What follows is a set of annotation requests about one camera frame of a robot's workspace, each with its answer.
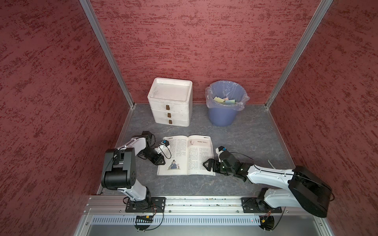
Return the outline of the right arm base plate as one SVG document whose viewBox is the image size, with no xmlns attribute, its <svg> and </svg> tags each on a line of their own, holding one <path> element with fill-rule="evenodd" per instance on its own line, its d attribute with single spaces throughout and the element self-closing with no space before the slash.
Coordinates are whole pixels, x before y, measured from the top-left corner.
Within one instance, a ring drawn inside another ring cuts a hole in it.
<svg viewBox="0 0 378 236">
<path fill-rule="evenodd" d="M 244 213 L 282 213 L 282 208 L 273 208 L 258 198 L 241 198 L 242 209 Z"/>
</svg>

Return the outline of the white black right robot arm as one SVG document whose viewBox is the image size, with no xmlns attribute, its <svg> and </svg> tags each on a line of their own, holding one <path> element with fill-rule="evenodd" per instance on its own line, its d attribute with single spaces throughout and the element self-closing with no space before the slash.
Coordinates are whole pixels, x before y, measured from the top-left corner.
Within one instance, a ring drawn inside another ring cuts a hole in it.
<svg viewBox="0 0 378 236">
<path fill-rule="evenodd" d="M 332 189 L 304 166 L 280 170 L 240 162 L 235 152 L 217 149 L 218 160 L 208 159 L 203 167 L 209 172 L 234 176 L 253 184 L 264 184 L 257 197 L 241 200 L 245 213 L 281 213 L 285 207 L 302 208 L 313 216 L 326 218 Z"/>
</svg>

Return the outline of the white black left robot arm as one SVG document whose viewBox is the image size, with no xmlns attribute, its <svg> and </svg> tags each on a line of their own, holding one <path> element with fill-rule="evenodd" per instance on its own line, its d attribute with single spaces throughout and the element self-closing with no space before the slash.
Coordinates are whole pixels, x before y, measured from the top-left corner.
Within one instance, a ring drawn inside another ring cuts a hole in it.
<svg viewBox="0 0 378 236">
<path fill-rule="evenodd" d="M 153 201 L 149 189 L 137 180 L 136 157 L 140 155 L 156 166 L 165 164 L 162 148 L 153 137 L 151 132 L 144 131 L 123 146 L 108 149 L 102 169 L 101 186 L 124 193 L 130 206 L 141 212 L 150 210 Z"/>
</svg>

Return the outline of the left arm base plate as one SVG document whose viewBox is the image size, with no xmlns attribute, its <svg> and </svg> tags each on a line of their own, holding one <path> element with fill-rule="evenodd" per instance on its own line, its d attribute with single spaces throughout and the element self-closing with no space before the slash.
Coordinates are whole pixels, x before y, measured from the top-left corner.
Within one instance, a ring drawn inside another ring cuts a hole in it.
<svg viewBox="0 0 378 236">
<path fill-rule="evenodd" d="M 143 201 L 131 201 L 126 203 L 126 213 L 164 213 L 165 197 L 152 197 Z"/>
</svg>

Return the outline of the illustrated book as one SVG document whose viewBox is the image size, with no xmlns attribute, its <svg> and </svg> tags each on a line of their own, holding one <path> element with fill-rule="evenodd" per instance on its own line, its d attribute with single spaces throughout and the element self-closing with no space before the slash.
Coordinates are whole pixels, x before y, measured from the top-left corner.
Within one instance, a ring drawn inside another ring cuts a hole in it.
<svg viewBox="0 0 378 236">
<path fill-rule="evenodd" d="M 169 149 L 164 150 L 165 165 L 159 165 L 158 176 L 209 175 L 203 163 L 214 157 L 211 137 L 201 135 L 164 137 Z"/>
</svg>

